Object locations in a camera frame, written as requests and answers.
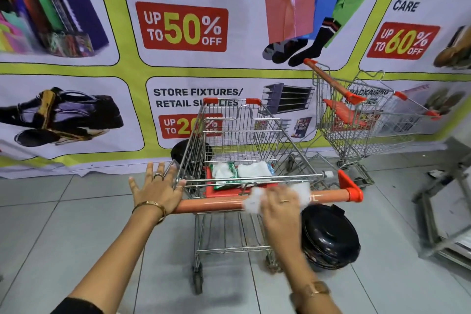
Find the yellow number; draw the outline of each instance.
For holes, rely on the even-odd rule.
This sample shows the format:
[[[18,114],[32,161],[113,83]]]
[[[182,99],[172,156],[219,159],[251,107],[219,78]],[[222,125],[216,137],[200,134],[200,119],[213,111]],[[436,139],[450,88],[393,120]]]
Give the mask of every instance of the yellow number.
[[[195,128],[195,123],[196,123],[196,117],[191,120],[191,123],[190,123],[191,130]]]
[[[195,37],[193,38],[190,36],[190,21],[192,21],[195,26]],[[200,20],[195,14],[186,14],[183,18],[183,36],[190,45],[196,45],[200,42],[201,25]]]
[[[190,134],[190,131],[188,130],[189,122],[186,118],[180,118],[177,121],[177,124],[183,124],[183,126],[178,130],[178,134]]]
[[[404,29],[397,31],[397,33],[392,37],[392,39],[388,41],[388,43],[386,44],[386,49],[384,49],[385,53],[392,53],[395,49],[397,49],[401,41],[400,36],[403,32]]]
[[[173,37],[170,33],[165,33],[165,39],[169,43],[179,43],[181,41],[181,29],[176,24],[171,24],[172,20],[180,20],[180,15],[178,13],[163,13],[163,22],[165,24],[166,31],[175,31],[175,36]]]
[[[414,42],[416,36],[417,36],[417,31],[415,31],[415,30],[409,31],[409,32],[402,38],[401,43],[400,43],[399,46],[397,47],[397,53],[398,53],[399,55],[402,55],[402,54],[405,53],[407,50],[409,50],[409,47],[412,46],[412,43]]]

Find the person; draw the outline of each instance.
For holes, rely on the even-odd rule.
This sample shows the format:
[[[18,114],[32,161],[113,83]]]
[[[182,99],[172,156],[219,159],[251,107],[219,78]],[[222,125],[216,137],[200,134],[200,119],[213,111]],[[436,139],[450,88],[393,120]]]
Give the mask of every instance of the person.
[[[173,189],[176,167],[164,177],[165,164],[153,174],[147,165],[140,189],[131,177],[129,184],[134,210],[118,238],[51,314],[116,314],[138,258],[156,225],[180,203],[185,180]],[[300,204],[296,192],[286,187],[270,188],[261,204],[268,243],[299,299],[302,314],[341,314],[328,292],[317,293],[318,279],[301,250]]]

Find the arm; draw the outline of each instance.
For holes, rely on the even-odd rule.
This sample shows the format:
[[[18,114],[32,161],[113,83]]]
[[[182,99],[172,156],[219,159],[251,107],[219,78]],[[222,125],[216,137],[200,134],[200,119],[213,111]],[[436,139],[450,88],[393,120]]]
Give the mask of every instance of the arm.
[[[296,192],[287,188],[267,190],[262,200],[263,225],[293,293],[318,281],[301,250],[300,205]],[[297,310],[302,314],[341,314],[328,294],[307,298]]]
[[[164,180],[161,176],[153,179],[153,165],[147,165],[142,190],[139,190],[134,179],[130,178],[134,206],[145,201],[154,201],[163,205],[167,213],[171,213],[182,198],[184,181],[179,183],[180,187],[173,190],[176,168],[171,168]],[[164,170],[164,163],[160,163],[157,173],[163,174]],[[157,206],[138,207],[118,238],[68,297],[92,303],[104,314],[115,314],[145,243],[162,216],[162,210]]]

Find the black sock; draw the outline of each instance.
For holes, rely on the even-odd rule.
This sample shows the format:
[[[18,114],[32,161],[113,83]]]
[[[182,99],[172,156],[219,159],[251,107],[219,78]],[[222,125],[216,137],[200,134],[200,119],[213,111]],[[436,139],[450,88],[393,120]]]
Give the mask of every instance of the black sock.
[[[314,43],[307,49],[291,57],[288,65],[291,67],[299,66],[304,59],[314,59],[321,55],[324,45],[335,35],[340,29],[340,24],[332,18],[325,18],[321,29],[315,37]]]
[[[288,41],[287,43],[285,43],[284,45],[285,52],[277,51],[273,54],[272,61],[274,63],[286,62],[295,52],[301,50],[307,44],[308,44],[307,39],[292,39]]]

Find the red discount label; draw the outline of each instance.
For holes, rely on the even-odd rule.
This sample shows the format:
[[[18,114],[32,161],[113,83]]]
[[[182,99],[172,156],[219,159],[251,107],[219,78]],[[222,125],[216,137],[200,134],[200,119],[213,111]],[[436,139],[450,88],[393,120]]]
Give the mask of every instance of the red discount label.
[[[439,31],[440,26],[386,22],[381,26],[366,56],[418,60]]]
[[[166,114],[159,116],[160,129],[164,139],[190,138],[191,130],[195,126],[197,114]],[[205,118],[222,118],[221,113],[206,114]],[[221,136],[222,120],[204,120],[207,137]]]
[[[227,9],[138,1],[136,10],[146,49],[227,49]]]

